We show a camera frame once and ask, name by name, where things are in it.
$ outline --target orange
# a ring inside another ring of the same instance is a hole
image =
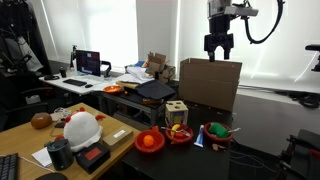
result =
[[[154,143],[154,139],[151,135],[146,135],[144,138],[143,138],[143,144],[147,147],[150,147],[152,146]]]

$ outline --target orange bowl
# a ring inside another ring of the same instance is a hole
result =
[[[121,91],[121,86],[107,86],[103,89],[108,94],[117,94]]]
[[[167,136],[167,138],[169,138],[171,141],[175,142],[175,143],[185,143],[185,142],[188,142],[192,139],[193,137],[193,131],[191,128],[189,128],[187,125],[185,124],[180,124],[180,127],[177,129],[178,131],[179,130],[185,130],[187,131],[188,133],[190,133],[190,136],[183,136],[182,138],[178,138],[178,137],[175,137],[175,136],[171,136],[171,131],[170,130],[166,130],[165,131],[165,134]]]
[[[152,146],[146,146],[143,143],[143,138],[146,135],[151,135],[154,139],[154,143]],[[164,136],[159,131],[154,130],[145,130],[138,134],[134,141],[134,145],[138,150],[145,153],[153,153],[160,150],[164,146]]]
[[[226,138],[218,138],[218,137],[214,136],[213,134],[211,134],[209,132],[209,128],[211,127],[211,123],[213,123],[213,122],[206,123],[203,128],[204,135],[206,135],[208,138],[210,138],[214,142],[229,142],[233,138],[232,132],[229,133],[229,136]],[[219,123],[219,124],[222,125],[223,127],[225,127],[228,131],[231,130],[231,128],[229,126],[222,124],[222,123]]]

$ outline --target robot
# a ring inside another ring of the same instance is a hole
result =
[[[257,16],[258,10],[253,9],[249,0],[244,0],[242,4],[232,4],[232,0],[208,0],[208,20],[210,34],[204,37],[204,50],[208,52],[209,61],[215,61],[215,50],[221,46],[224,50],[224,59],[229,59],[231,48],[234,47],[233,34],[228,34],[230,21],[241,17],[245,21],[246,34],[251,43],[260,44],[274,32],[280,22],[283,11],[283,0],[278,2],[278,16],[271,32],[262,40],[254,40],[249,31],[248,16]]]

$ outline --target shape sorter cube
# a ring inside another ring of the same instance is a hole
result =
[[[170,124],[187,124],[188,108],[182,101],[167,101],[166,104],[166,123]]]

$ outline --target keyboard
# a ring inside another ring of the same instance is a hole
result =
[[[0,156],[0,179],[18,179],[18,153]]]
[[[67,83],[67,84],[72,84],[72,85],[75,85],[75,86],[83,86],[83,85],[87,84],[86,82],[79,81],[79,80],[74,80],[74,79],[67,79],[67,80],[64,80],[62,82]]]

